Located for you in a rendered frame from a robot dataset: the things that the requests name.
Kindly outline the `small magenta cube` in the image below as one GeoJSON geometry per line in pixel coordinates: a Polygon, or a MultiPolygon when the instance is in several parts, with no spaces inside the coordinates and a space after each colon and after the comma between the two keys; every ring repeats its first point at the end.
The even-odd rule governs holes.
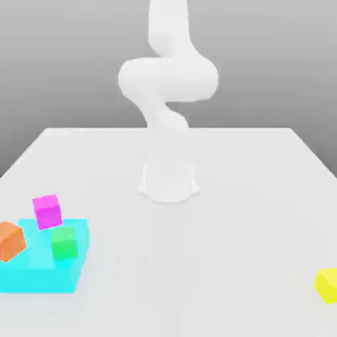
{"type": "Polygon", "coordinates": [[[63,223],[61,206],[55,194],[33,198],[32,202],[38,230],[45,230],[63,223]]]}

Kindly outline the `small green cube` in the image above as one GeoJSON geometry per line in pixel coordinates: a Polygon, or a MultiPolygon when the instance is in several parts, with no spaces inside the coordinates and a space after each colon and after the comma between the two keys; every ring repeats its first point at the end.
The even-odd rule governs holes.
{"type": "Polygon", "coordinates": [[[51,231],[51,249],[56,261],[77,257],[75,229],[72,226],[59,226],[51,231]]]}

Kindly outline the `small orange cube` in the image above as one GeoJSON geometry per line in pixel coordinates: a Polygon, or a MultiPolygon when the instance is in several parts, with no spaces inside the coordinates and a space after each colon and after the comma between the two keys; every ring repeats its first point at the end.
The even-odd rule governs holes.
{"type": "Polygon", "coordinates": [[[23,229],[11,222],[0,222],[0,261],[7,263],[25,249],[23,229]]]}

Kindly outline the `small yellow cube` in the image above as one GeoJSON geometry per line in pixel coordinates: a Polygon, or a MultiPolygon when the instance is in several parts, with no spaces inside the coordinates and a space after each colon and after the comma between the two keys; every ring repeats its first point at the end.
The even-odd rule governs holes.
{"type": "Polygon", "coordinates": [[[325,303],[337,303],[337,268],[318,270],[314,286],[325,303]]]}

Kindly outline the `large cyan box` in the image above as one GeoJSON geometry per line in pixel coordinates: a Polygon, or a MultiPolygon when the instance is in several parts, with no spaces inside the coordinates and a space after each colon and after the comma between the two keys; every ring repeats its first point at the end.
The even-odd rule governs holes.
{"type": "Polygon", "coordinates": [[[0,261],[0,293],[72,293],[75,291],[90,245],[87,219],[64,219],[75,229],[78,256],[54,260],[52,229],[38,230],[34,219],[20,219],[27,248],[5,263],[0,261]]]}

